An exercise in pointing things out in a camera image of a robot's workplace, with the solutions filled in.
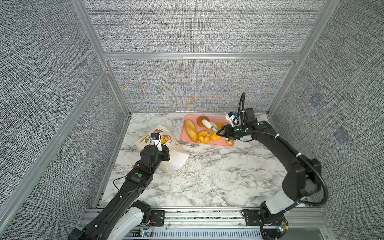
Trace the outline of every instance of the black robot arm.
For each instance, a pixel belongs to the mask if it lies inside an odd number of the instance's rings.
[[[153,179],[161,161],[169,161],[169,149],[161,145],[162,151],[155,145],[147,145],[140,152],[140,160],[127,174],[119,192],[113,197],[101,213],[87,224],[83,230],[75,228],[68,240],[106,240],[112,229]]]
[[[289,206],[282,204],[281,212],[288,211],[299,203],[309,205],[324,204],[328,199],[328,189],[321,178],[321,163],[317,159],[308,159],[305,155],[295,150],[280,137],[268,122],[258,122],[252,108],[244,109],[244,98],[245,93],[243,93],[239,102],[239,113],[231,112],[227,115],[226,118],[230,121],[230,124],[220,129],[217,135],[228,140],[241,140],[244,136],[251,136],[253,140],[258,140],[265,145],[282,163],[287,171],[287,175],[282,183],[282,189],[285,195],[294,203]],[[313,195],[321,188],[323,188],[324,192],[322,201],[307,202],[301,200],[303,197]],[[270,216],[273,217],[280,214],[275,209]]]

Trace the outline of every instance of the cable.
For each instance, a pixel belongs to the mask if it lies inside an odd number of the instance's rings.
[[[159,144],[159,142],[161,142],[161,138],[159,139],[159,141],[156,143],[155,146],[157,146]]]
[[[152,222],[152,232],[151,232],[151,237],[153,236],[153,232],[155,231],[154,223]]]
[[[187,164],[185,164],[185,163],[184,163],[184,165],[185,165],[185,166],[187,166],[187,167],[189,167],[189,169],[190,169],[190,170],[191,170],[191,172],[192,172],[192,174],[191,174],[191,175],[189,175],[189,176],[188,176],[188,175],[185,175],[185,174],[184,174],[184,173],[182,173],[180,170],[178,170],[178,169],[177,169],[177,170],[179,171],[179,173],[183,174],[184,176],[186,176],[186,177],[191,177],[191,176],[194,174],[194,172],[193,172],[192,168],[191,168],[190,166],[188,166]]]
[[[323,199],[320,201],[320,202],[308,202],[308,201],[304,201],[304,200],[299,200],[298,203],[301,203],[301,204],[308,204],[308,205],[312,205],[312,206],[321,206],[323,204],[325,204],[328,200],[328,197],[329,197],[329,193],[328,193],[328,187],[327,185],[325,184],[323,178],[320,176],[319,172],[316,170],[316,168],[305,158],[301,157],[300,158],[303,162],[305,162],[305,164],[307,164],[307,166],[316,174],[316,176],[320,179],[320,182],[321,182],[321,186],[323,187]]]
[[[151,222],[149,223],[148,228],[147,228],[146,230],[148,230],[148,229],[151,227],[151,223],[152,223],[152,225],[153,225],[153,221],[154,221],[154,220],[155,220],[154,218],[151,219]]]
[[[151,223],[151,219],[149,219],[148,222],[147,222],[146,224],[144,224],[144,225],[139,224],[139,226],[141,226],[141,227],[145,227],[145,226],[147,226],[147,225],[150,224],[150,223]]]
[[[250,142],[250,141],[253,141],[253,139],[251,139],[251,140],[247,140],[247,141],[244,141],[244,140],[241,140],[241,139],[239,139],[240,141],[242,141],[242,142]]]
[[[241,94],[240,101],[239,101],[239,106],[237,108],[237,112],[240,113],[240,105],[242,106],[242,110],[244,110],[244,100],[245,100],[245,92]]]
[[[261,235],[262,235],[262,238],[263,238],[264,240],[266,240],[266,239],[265,239],[265,235],[264,235],[264,231],[263,231],[263,226],[264,226],[264,223],[262,222],[262,224],[260,225],[260,233],[261,233]]]
[[[119,177],[119,178],[116,178],[115,180],[113,180],[113,185],[114,185],[115,188],[119,191],[120,194],[121,194],[120,189],[116,186],[115,181],[116,181],[116,180],[119,180],[119,179],[122,179],[122,178],[124,178],[124,177]]]
[[[263,132],[263,131],[252,131],[251,130],[249,132],[263,133],[263,134],[271,135],[271,136],[274,136],[274,137],[276,136],[276,135],[274,135],[272,133]],[[299,153],[289,143],[287,143],[283,138],[278,137],[277,139],[279,139],[280,142],[282,142],[285,146],[287,146],[294,155],[297,155]],[[297,202],[301,203],[301,204],[312,205],[312,206],[321,206],[321,205],[325,204],[328,201],[329,192],[328,192],[328,187],[325,184],[323,178],[321,177],[321,175],[317,171],[317,169],[307,159],[305,159],[304,157],[300,157],[300,156],[298,156],[298,158],[300,158],[300,160],[302,160],[314,172],[314,174],[319,178],[321,186],[323,188],[323,199],[320,202],[309,202],[309,201],[305,201],[305,200],[299,200]]]

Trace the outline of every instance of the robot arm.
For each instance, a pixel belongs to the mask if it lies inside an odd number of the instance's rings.
[[[130,226],[148,222],[148,209],[150,211],[151,207],[145,203],[141,204],[140,201],[137,201],[139,203],[132,203],[152,182],[153,174],[161,161],[169,161],[169,148],[160,143],[161,135],[154,133],[151,134],[151,138],[152,144],[145,146],[140,152],[140,160],[135,163],[133,169],[127,174],[119,192],[83,230],[77,228],[72,230],[68,240],[110,240],[123,235],[127,230],[130,231],[131,229],[128,229]],[[129,212],[120,219],[131,204],[132,207]]]
[[[216,134],[228,140],[240,140],[244,136],[251,136],[253,140],[264,144],[287,171],[282,183],[283,190],[261,204],[260,220],[268,224],[299,203],[316,206],[324,204],[328,199],[328,189],[321,178],[321,163],[317,159],[308,159],[295,150],[276,133],[268,122],[258,122],[252,108],[244,109],[244,99],[245,93],[241,96],[238,113],[229,113],[226,119],[230,124]],[[318,192],[321,187],[324,192],[322,201],[301,200]]]

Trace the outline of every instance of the aluminum frame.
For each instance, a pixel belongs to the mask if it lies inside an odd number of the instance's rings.
[[[72,2],[72,5],[73,5],[79,19],[80,19],[81,25],[83,26],[85,32],[88,35],[88,38],[92,44],[92,47],[96,53],[96,56],[100,62],[100,65],[103,68],[107,68],[111,72],[107,61],[103,58],[103,50],[101,48],[100,41],[97,38],[96,32],[95,32],[94,28],[92,27],[91,22],[89,21],[89,16],[88,16],[88,13],[85,9],[83,2],[81,0],[71,0],[71,2]],[[130,116],[131,111],[129,110],[127,101],[125,100],[125,97],[121,91],[121,88],[119,87],[119,85],[116,81],[116,78],[114,77],[113,74],[111,74],[109,76],[108,80],[111,84],[112,90],[115,93],[116,99],[119,102],[121,109],[123,110],[125,116]]]
[[[297,73],[300,71],[301,67],[303,66],[306,58],[308,57],[313,45],[319,38],[321,32],[323,31],[326,23],[328,22],[329,18],[331,17],[333,11],[335,8],[339,5],[340,0],[328,0],[325,4],[323,10],[321,11],[319,18],[317,19],[314,27],[312,28],[311,33],[309,34],[307,40],[305,41],[305,44],[303,46],[303,49],[300,53],[300,59],[291,67],[290,71],[288,72],[283,84],[281,85],[280,89],[275,95],[275,98],[273,99],[271,103],[271,107],[268,111],[270,116],[273,116],[273,114],[276,111],[277,106],[280,104],[281,100],[283,99],[284,95],[286,94],[289,86],[295,79]]]
[[[246,226],[241,216],[242,209],[259,209],[255,207],[239,208],[152,208],[152,210],[164,210],[164,227],[174,228],[259,228],[258,226]],[[79,228],[82,229],[93,220],[103,209],[87,209]],[[320,208],[297,207],[284,214],[289,222],[290,228],[321,228],[324,235],[334,237],[333,230],[329,225]]]
[[[103,58],[109,59],[252,59],[252,60],[294,60],[300,59],[300,53],[130,53],[104,52]]]
[[[0,237],[4,234],[14,216],[17,214],[20,207],[23,205],[36,183],[39,181],[40,177],[43,175],[45,169],[48,167],[58,149],[67,138],[78,118],[92,100],[107,74],[108,72],[106,69],[99,73],[96,81],[88,89],[75,109],[69,114],[55,136],[47,144],[47,146],[45,146],[36,162],[31,166],[27,174],[23,177],[7,201],[4,203],[3,207],[0,209]]]
[[[112,172],[112,169],[113,169],[113,166],[115,165],[115,162],[116,162],[116,159],[119,155],[119,151],[120,151],[120,148],[121,148],[121,144],[124,140],[124,137],[125,137],[125,133],[127,132],[127,129],[128,129],[128,125],[131,121],[131,116],[128,116],[125,118],[124,120],[124,124],[121,128],[121,131],[120,131],[120,134],[119,134],[119,138],[116,142],[116,145],[115,145],[115,148],[113,150],[113,153],[112,153],[112,156],[111,156],[111,159],[109,160],[109,164],[108,164],[108,168],[107,168],[107,171],[105,172],[104,174],[104,177],[103,177],[103,180],[101,182],[101,185],[100,185],[100,188],[97,192],[97,195],[96,195],[96,198],[93,202],[93,207],[96,208],[100,199],[101,199],[101,196],[103,194],[103,191],[105,191],[105,188],[107,187],[107,184],[108,184],[108,180],[109,180],[109,177],[111,176],[111,172]]]

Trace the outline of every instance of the black cable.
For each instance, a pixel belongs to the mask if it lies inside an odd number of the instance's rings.
[[[116,181],[116,180],[119,180],[119,179],[122,179],[122,178],[124,178],[124,177],[126,177],[126,176],[128,176],[128,174],[125,175],[125,176],[123,176],[123,177],[119,177],[119,178],[116,178],[115,180],[113,180],[113,185],[114,185],[115,188],[119,191],[120,194],[121,194],[120,189],[116,186],[115,181]]]
[[[299,200],[298,203],[301,203],[301,204],[308,204],[308,205],[312,205],[312,206],[321,206],[323,204],[325,204],[328,200],[328,197],[329,197],[329,193],[328,193],[328,187],[327,185],[325,184],[323,178],[320,176],[319,172],[316,170],[316,168],[305,158],[301,157],[300,158],[303,162],[305,162],[305,164],[307,164],[307,166],[316,174],[316,176],[320,179],[320,182],[321,182],[321,186],[323,187],[323,199],[320,201],[320,202],[308,202],[308,201],[304,201],[304,200]]]
[[[264,223],[262,222],[262,224],[260,225],[260,233],[261,233],[261,235],[262,235],[262,238],[263,238],[264,240],[266,240],[266,239],[265,239],[265,235],[264,235],[264,231],[263,231],[263,226],[264,226]]]
[[[272,133],[269,133],[269,132],[253,131],[253,130],[250,130],[248,132],[263,133],[263,134],[267,134],[267,135],[271,135],[271,136],[276,137],[276,135],[274,135]],[[287,143],[283,138],[278,137],[277,139],[279,139],[280,142],[282,142],[285,146],[287,146],[295,156],[299,153],[289,143]],[[297,202],[298,203],[312,205],[312,206],[321,206],[321,205],[325,204],[327,202],[327,200],[328,200],[328,197],[329,197],[329,192],[328,192],[327,185],[325,184],[323,178],[321,177],[321,175],[317,171],[317,169],[307,159],[305,159],[303,157],[300,157],[300,160],[302,160],[314,172],[314,174],[319,178],[319,180],[321,182],[321,186],[323,188],[323,199],[320,202],[309,202],[309,201],[305,201],[305,200],[299,200]]]
[[[251,140],[247,140],[247,141],[243,141],[243,140],[241,140],[240,138],[239,138],[239,140],[242,141],[242,142],[250,142],[250,141],[253,141],[253,139],[251,139]]]
[[[244,110],[244,100],[245,100],[245,92],[241,94],[240,101],[239,101],[239,106],[237,108],[237,112],[240,114],[240,105],[242,106],[242,110]]]
[[[159,135],[159,138],[160,138],[160,133],[157,133]],[[155,146],[157,146],[159,144],[159,142],[161,142],[161,138],[159,139],[159,141],[157,142],[157,144]],[[151,144],[151,142],[149,142],[149,144]]]

